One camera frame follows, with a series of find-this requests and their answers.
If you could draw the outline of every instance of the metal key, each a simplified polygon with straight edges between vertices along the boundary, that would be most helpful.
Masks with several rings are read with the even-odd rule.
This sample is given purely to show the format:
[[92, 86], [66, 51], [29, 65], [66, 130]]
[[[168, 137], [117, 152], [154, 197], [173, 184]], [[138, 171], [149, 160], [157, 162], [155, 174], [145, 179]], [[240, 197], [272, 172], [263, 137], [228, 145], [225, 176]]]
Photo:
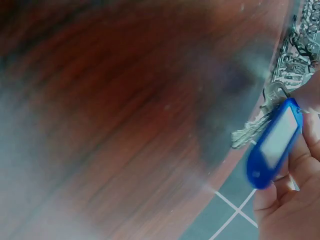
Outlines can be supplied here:
[[261, 112], [254, 121], [248, 121], [244, 128], [231, 134], [231, 147], [239, 149], [262, 133], [272, 119], [273, 110], [279, 106], [290, 94], [286, 86], [280, 81], [274, 81], [263, 90], [265, 103], [260, 106]]

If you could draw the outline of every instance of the wooden table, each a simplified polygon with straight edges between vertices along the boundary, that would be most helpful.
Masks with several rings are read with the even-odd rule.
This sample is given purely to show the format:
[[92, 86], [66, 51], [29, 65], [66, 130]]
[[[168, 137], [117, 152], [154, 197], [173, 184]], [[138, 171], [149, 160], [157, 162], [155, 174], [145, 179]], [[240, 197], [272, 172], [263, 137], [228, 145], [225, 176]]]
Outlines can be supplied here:
[[242, 155], [291, 1], [7, 2], [1, 239], [179, 238]]

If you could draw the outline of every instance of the tile grout line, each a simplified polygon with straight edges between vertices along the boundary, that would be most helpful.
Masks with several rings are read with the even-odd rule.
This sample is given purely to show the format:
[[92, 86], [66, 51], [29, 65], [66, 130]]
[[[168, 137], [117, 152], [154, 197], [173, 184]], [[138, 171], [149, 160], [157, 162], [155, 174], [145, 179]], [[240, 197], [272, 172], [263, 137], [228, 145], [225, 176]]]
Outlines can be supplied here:
[[251, 197], [255, 194], [257, 189], [253, 189], [253, 191], [248, 195], [248, 197], [243, 201], [243, 203], [240, 205], [240, 207], [236, 207], [232, 202], [230, 202], [225, 196], [223, 196], [220, 192], [215, 191], [214, 193], [221, 198], [225, 203], [227, 203], [231, 208], [235, 210], [235, 212], [229, 217], [229, 219], [219, 228], [218, 231], [215, 232], [215, 234], [212, 235], [212, 237], [209, 238], [209, 240], [214, 240], [225, 228], [228, 226], [229, 223], [237, 216], [237, 214], [240, 214], [242, 217], [244, 217], [248, 222], [250, 222], [253, 226], [256, 228], [258, 227], [257, 223], [253, 221], [248, 215], [246, 215], [241, 209], [249, 202]]
[[236, 212], [238, 212], [242, 217], [244, 217], [247, 221], [249, 221], [253, 226], [256, 228], [258, 227], [258, 224], [251, 219], [247, 214], [245, 214], [242, 211], [242, 208], [249, 202], [249, 200], [252, 198], [252, 196], [255, 194], [257, 189], [253, 189], [252, 192], [246, 197], [246, 199], [243, 201], [243, 203], [240, 205], [240, 207], [236, 207], [232, 202], [230, 202], [225, 196], [223, 196], [220, 192], [216, 191], [215, 194], [221, 198], [223, 201], [225, 201], [230, 207], [232, 207]]
[[249, 202], [249, 200], [252, 198], [252, 196], [255, 194], [255, 192], [257, 191], [257, 189], [253, 189], [252, 192], [249, 194], [249, 196], [246, 197], [246, 199], [243, 201], [243, 203], [240, 205], [239, 207], [239, 213], [242, 217], [244, 217], [245, 219], [247, 219], [253, 226], [255, 226], [256, 228], [258, 228], [258, 224], [251, 219], [251, 217], [249, 217], [247, 214], [245, 214], [242, 211], [242, 208]]
[[231, 223], [231, 221], [236, 217], [236, 215], [238, 214], [237, 211], [235, 211], [231, 217], [229, 217], [229, 219], [219, 228], [218, 231], [215, 232], [215, 234], [212, 235], [212, 237], [210, 237], [209, 240], [214, 240], [225, 228], [226, 226], [229, 225], [229, 223]]

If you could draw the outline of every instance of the blue plastic tag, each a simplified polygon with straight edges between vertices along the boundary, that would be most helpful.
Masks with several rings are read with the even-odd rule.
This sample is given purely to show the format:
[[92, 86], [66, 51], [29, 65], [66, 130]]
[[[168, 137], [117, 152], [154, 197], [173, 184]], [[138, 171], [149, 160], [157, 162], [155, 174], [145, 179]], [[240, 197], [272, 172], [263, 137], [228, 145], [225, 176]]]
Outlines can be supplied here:
[[250, 152], [246, 165], [249, 181], [257, 189], [265, 189], [281, 170], [299, 133], [303, 114], [295, 99], [287, 98], [272, 113], [272, 120]]

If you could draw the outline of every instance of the gray tile floor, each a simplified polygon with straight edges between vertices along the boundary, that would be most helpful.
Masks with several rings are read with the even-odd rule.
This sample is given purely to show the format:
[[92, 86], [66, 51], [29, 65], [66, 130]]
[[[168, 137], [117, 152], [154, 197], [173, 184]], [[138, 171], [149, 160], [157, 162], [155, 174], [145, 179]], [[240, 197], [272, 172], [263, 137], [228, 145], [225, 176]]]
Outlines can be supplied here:
[[242, 157], [214, 198], [180, 237], [180, 240], [257, 240], [253, 212], [255, 189], [245, 174], [250, 150]]

